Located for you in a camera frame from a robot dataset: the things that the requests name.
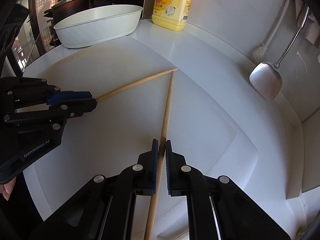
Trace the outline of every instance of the silver pivot bolt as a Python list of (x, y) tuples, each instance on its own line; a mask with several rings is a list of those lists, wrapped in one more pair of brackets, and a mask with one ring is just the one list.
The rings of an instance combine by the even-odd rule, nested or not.
[(3, 117), (3, 121), (8, 121), (10, 119), (10, 116), (8, 114), (6, 114), (4, 117)]
[(184, 166), (181, 167), (181, 170), (184, 171), (184, 172), (189, 172), (189, 171), (191, 171), (191, 167), (188, 166), (188, 165), (184, 165)]
[(103, 182), (103, 180), (104, 180), (104, 177), (103, 177), (102, 175), (97, 175), (97, 176), (95, 176), (95, 177), (93, 178), (93, 181), (94, 181), (95, 183)]
[(132, 169), (133, 169), (134, 171), (141, 171), (141, 170), (143, 169), (143, 166), (140, 165), (140, 164), (136, 164), (136, 165), (134, 165), (134, 166), (132, 167)]
[(219, 180), (221, 183), (224, 183), (224, 184), (227, 184), (230, 181), (227, 176), (221, 176)]
[(60, 124), (54, 123), (54, 124), (52, 125), (52, 128), (53, 128), (54, 130), (59, 130), (59, 129), (60, 129)]

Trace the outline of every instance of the human hand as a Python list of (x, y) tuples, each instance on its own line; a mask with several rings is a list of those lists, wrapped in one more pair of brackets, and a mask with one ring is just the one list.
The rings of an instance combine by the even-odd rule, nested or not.
[(10, 194), (13, 190), (14, 184), (16, 183), (16, 177), (12, 179), (10, 182), (4, 185), (0, 185), (2, 189), (2, 195), (3, 197), (8, 201)]

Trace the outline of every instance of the white cutting board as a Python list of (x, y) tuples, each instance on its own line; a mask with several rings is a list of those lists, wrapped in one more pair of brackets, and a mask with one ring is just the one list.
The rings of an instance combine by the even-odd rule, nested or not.
[[(83, 49), (38, 75), (61, 90), (90, 91), (98, 97), (129, 82), (174, 68), (174, 65), (142, 43), (122, 37)], [(46, 201), (59, 208), (96, 174), (119, 174), (137, 162), (139, 154), (160, 139), (170, 75), (117, 94), (82, 117), (69, 119), (59, 147), (34, 163), (42, 193), (36, 206)], [(175, 72), (168, 139), (187, 164), (207, 175), (228, 175), (242, 188), (257, 163), (257, 149), (231, 117), (182, 71)], [(236, 174), (234, 167), (243, 169)], [(32, 196), (33, 187), (27, 181)], [(168, 196), (162, 177), (156, 220), (174, 209), (181, 198)], [(149, 197), (139, 197), (133, 235), (143, 233)], [(173, 223), (179, 217), (172, 217)]]

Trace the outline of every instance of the white brush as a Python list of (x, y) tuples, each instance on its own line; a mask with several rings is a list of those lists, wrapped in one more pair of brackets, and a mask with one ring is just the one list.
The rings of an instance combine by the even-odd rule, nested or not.
[(262, 43), (259, 47), (257, 47), (253, 52), (252, 52), (252, 56), (254, 58), (254, 60), (257, 62), (257, 63), (261, 63), (265, 60), (265, 57), (266, 57), (266, 54), (267, 54), (267, 51), (268, 51), (268, 46), (273, 38), (273, 36), (275, 36), (282, 20), (283, 20), (283, 17), (288, 9), (288, 6), (289, 6), (289, 3), (290, 3), (290, 0), (286, 0), (285, 1), (285, 4), (284, 4), (284, 7), (282, 9), (282, 13), (279, 17), (279, 20), (275, 26), (275, 28), (273, 29), (272, 33), (270, 34), (269, 38), (267, 39), (266, 43)]

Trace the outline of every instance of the dish soap bottle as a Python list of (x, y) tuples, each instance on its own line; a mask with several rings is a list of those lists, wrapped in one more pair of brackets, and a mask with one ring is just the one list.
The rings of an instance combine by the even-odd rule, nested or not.
[(192, 0), (155, 0), (152, 22), (179, 32), (186, 25)]

